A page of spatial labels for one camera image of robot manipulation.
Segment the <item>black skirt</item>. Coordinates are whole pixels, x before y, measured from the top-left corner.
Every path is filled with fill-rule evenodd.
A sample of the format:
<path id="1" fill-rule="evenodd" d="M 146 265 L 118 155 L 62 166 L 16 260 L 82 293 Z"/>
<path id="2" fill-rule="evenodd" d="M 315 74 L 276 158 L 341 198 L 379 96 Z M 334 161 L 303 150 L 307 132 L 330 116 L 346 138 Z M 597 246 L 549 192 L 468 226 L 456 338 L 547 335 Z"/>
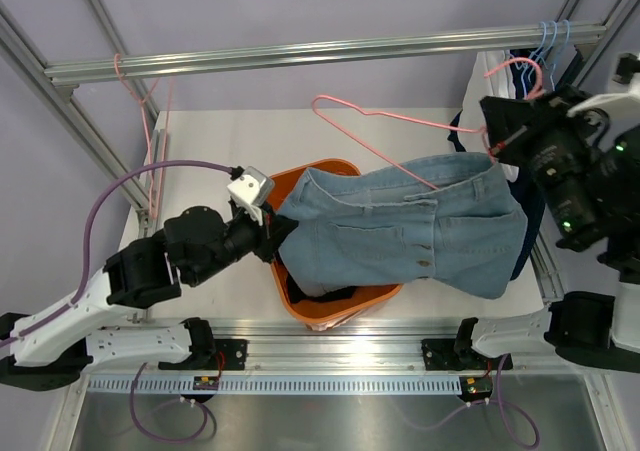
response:
<path id="1" fill-rule="evenodd" d="M 321 290 L 319 293 L 307 294 L 305 293 L 296 281 L 288 276 L 286 279 L 286 291 L 285 294 L 292 304 L 299 304 L 303 301 L 310 301 L 314 303 L 329 303 L 341 300 L 351 299 L 357 288 L 355 286 L 338 288 L 332 291 Z"/>

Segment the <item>white garment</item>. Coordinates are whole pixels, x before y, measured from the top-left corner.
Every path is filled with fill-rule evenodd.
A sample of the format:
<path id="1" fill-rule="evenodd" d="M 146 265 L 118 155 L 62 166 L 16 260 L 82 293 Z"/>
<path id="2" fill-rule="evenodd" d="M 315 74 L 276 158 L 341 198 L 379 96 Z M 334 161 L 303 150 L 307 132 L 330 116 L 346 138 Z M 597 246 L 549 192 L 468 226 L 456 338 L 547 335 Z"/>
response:
<path id="1" fill-rule="evenodd" d="M 464 94 L 459 128 L 474 130 L 474 133 L 458 134 L 461 145 L 467 152 L 477 152 L 488 156 L 485 146 L 485 135 L 479 132 L 485 126 L 484 114 L 480 101 L 486 96 L 500 98 L 516 98 L 516 87 L 510 68 L 504 67 L 491 76 L 485 74 L 509 58 L 505 51 L 483 51 L 476 56 L 476 61 Z"/>

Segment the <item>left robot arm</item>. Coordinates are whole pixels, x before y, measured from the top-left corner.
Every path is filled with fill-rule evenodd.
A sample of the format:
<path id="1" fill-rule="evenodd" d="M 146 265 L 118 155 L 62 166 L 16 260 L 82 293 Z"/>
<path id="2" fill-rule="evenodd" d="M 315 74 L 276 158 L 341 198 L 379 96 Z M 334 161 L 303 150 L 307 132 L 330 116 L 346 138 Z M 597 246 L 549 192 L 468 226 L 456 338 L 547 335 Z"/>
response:
<path id="1" fill-rule="evenodd" d="M 70 296 L 36 315 L 6 313 L 8 344 L 1 382 L 29 391 L 66 387 L 100 368 L 157 363 L 162 370 L 202 370 L 220 362 L 209 322 L 186 318 L 169 327 L 122 328 L 128 314 L 177 299 L 248 254 L 271 263 L 299 225 L 270 205 L 262 219 L 234 207 L 233 217 L 205 206 L 167 220 L 153 236 L 131 242 Z"/>

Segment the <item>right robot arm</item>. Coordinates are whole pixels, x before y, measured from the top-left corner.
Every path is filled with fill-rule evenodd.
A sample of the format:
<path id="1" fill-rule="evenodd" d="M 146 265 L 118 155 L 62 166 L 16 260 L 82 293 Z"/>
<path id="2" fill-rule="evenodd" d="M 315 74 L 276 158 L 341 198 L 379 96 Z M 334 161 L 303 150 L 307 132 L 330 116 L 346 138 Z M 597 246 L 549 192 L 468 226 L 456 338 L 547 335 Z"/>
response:
<path id="1" fill-rule="evenodd" d="M 466 367 L 511 353 L 553 350 L 576 365 L 639 370 L 639 129 L 599 143 L 618 115 L 639 108 L 630 91 L 591 96 L 564 86 L 534 100 L 480 102 L 490 153 L 531 175 L 561 234 L 557 247 L 583 252 L 605 240 L 598 262 L 618 273 L 615 295 L 573 291 L 512 318 L 468 318 L 454 342 Z"/>

